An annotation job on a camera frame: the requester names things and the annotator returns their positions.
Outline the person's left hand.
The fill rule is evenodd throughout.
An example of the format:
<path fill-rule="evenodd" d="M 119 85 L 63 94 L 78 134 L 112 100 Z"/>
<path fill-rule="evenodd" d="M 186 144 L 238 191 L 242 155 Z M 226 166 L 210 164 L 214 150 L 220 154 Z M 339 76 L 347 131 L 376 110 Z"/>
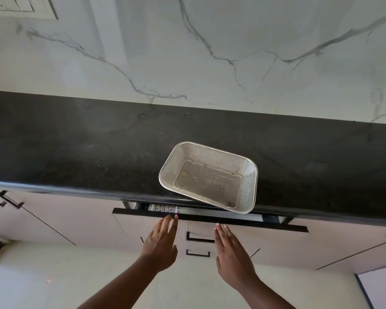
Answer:
<path fill-rule="evenodd" d="M 174 246 L 167 246 L 154 242 L 154 228 L 144 241 L 140 258 L 149 264 L 149 267 L 158 274 L 169 268 L 176 260 L 178 249 Z"/>

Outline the person's right hand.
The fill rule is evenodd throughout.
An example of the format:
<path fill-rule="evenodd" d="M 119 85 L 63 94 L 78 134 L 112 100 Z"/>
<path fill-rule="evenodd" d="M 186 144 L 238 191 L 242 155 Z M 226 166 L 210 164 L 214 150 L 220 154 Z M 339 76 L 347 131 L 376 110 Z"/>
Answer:
<path fill-rule="evenodd" d="M 242 280 L 256 274 L 251 258 L 238 238 L 235 251 L 217 254 L 216 264 L 221 278 L 235 290 Z"/>

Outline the person's right forearm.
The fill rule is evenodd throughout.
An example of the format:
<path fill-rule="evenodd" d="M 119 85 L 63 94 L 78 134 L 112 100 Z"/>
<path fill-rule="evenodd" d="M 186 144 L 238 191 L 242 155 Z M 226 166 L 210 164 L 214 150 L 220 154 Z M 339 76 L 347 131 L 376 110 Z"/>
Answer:
<path fill-rule="evenodd" d="M 263 283 L 256 274 L 246 277 L 236 288 L 251 309 L 296 309 Z"/>

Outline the person's left forearm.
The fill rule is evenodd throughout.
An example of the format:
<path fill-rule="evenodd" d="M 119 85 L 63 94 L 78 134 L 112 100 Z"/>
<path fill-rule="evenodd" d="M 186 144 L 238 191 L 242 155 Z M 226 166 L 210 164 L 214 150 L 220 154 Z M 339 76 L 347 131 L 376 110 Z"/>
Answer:
<path fill-rule="evenodd" d="M 127 270 L 91 296 L 77 309 L 132 309 L 159 273 L 158 261 L 139 257 Z"/>

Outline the patterned box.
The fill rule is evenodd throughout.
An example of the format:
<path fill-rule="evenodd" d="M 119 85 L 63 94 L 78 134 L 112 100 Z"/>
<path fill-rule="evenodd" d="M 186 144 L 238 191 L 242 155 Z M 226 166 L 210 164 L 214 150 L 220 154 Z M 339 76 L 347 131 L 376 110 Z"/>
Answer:
<path fill-rule="evenodd" d="M 179 209 L 177 206 L 165 205 L 165 204 L 151 204 L 149 211 L 177 214 Z"/>

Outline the white drawer with black edge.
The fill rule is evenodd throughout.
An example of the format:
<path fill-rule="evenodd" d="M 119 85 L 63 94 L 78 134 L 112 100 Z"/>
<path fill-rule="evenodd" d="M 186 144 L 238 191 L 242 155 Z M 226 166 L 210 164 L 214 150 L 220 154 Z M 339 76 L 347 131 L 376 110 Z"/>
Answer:
<path fill-rule="evenodd" d="M 186 241 L 186 232 L 191 232 L 192 237 L 214 240 L 213 228 L 216 223 L 226 224 L 246 245 L 255 245 L 264 239 L 298 240 L 309 234 L 306 226 L 265 222 L 261 220 L 261 216 L 255 220 L 255 215 L 250 215 L 250 218 L 239 218 L 238 214 L 226 211 L 184 207 L 178 207 L 178 209 L 177 241 Z M 128 237 L 141 239 L 147 237 L 150 227 L 153 227 L 159 219 L 165 218 L 167 215 L 175 215 L 149 211 L 149 205 L 144 204 L 137 204 L 135 209 L 114 208 L 112 214 Z"/>

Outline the rectangular steel mesh basket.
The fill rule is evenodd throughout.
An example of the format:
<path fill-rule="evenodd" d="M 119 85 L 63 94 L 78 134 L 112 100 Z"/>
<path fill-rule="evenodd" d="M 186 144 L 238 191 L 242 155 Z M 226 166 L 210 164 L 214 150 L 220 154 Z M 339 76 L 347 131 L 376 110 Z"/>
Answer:
<path fill-rule="evenodd" d="M 177 144 L 158 179 L 169 191 L 233 213 L 250 213 L 256 204 L 256 164 L 209 146 L 188 141 Z"/>

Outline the white cabinet door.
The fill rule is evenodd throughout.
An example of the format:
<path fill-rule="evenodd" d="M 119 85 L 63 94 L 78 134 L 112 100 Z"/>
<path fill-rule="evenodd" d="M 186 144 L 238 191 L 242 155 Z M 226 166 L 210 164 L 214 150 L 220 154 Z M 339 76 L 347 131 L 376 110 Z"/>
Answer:
<path fill-rule="evenodd" d="M 255 264 L 361 274 L 386 266 L 386 227 L 295 218 L 309 234 L 258 244 Z"/>
<path fill-rule="evenodd" d="M 0 238 L 108 249 L 124 249 L 127 245 L 126 235 L 112 214 L 114 208 L 124 208 L 123 202 L 10 192 L 25 204 L 20 209 L 9 203 L 0 207 Z"/>

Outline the white panel with dark edge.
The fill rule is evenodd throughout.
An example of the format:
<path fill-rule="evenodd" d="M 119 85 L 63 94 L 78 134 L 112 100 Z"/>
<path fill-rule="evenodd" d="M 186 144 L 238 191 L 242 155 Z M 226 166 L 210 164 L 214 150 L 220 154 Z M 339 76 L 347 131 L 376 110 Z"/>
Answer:
<path fill-rule="evenodd" d="M 357 276 L 372 309 L 386 309 L 386 267 Z"/>

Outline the white wall switch plate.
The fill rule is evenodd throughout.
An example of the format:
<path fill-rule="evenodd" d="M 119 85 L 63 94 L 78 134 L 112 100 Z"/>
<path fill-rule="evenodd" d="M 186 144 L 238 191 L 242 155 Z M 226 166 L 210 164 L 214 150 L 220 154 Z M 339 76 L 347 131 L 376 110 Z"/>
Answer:
<path fill-rule="evenodd" d="M 57 20 L 51 0 L 0 0 L 0 16 Z"/>

